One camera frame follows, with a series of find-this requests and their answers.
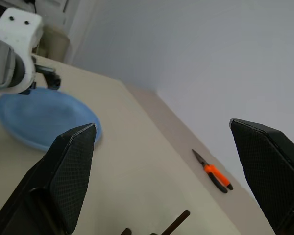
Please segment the beige table surface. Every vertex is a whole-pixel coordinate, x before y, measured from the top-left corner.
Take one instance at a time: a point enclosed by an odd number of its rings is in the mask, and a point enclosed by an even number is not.
[[[239,234],[121,82],[42,58],[39,62],[57,68],[60,90],[95,111],[103,129],[74,235],[119,235],[126,227],[134,235],[160,233],[185,209],[191,216],[176,235]],[[0,126],[0,208],[43,154]]]

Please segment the plate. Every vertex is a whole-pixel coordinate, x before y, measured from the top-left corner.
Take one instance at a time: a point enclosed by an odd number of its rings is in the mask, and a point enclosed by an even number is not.
[[[101,137],[97,115],[73,96],[46,88],[36,88],[30,95],[0,96],[0,123],[19,141],[47,151],[54,139],[81,125],[95,123],[95,143]]]

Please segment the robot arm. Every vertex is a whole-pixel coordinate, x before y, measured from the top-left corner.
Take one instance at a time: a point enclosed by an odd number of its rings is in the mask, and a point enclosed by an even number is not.
[[[0,18],[0,93],[29,94],[36,72],[42,73],[49,89],[57,90],[61,80],[55,70],[35,64],[31,51],[43,34],[39,15],[8,8]]]

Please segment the orange pliers handle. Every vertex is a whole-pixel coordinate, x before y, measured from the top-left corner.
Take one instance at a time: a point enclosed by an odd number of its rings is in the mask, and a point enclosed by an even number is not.
[[[222,192],[227,193],[226,188],[220,184],[222,182],[228,189],[233,190],[233,186],[230,181],[222,175],[213,165],[205,165],[204,171],[209,175],[212,182],[220,189]]]

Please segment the pliers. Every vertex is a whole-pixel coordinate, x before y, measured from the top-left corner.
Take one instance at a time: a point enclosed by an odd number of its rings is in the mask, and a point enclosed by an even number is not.
[[[206,160],[200,156],[195,150],[192,149],[197,160],[202,164],[204,167],[204,171],[208,174],[211,181],[217,186],[217,188],[223,192],[227,193],[227,189],[220,183],[220,181],[227,186],[229,190],[233,190],[233,186],[231,185],[230,181],[222,175],[213,165],[209,165]]]

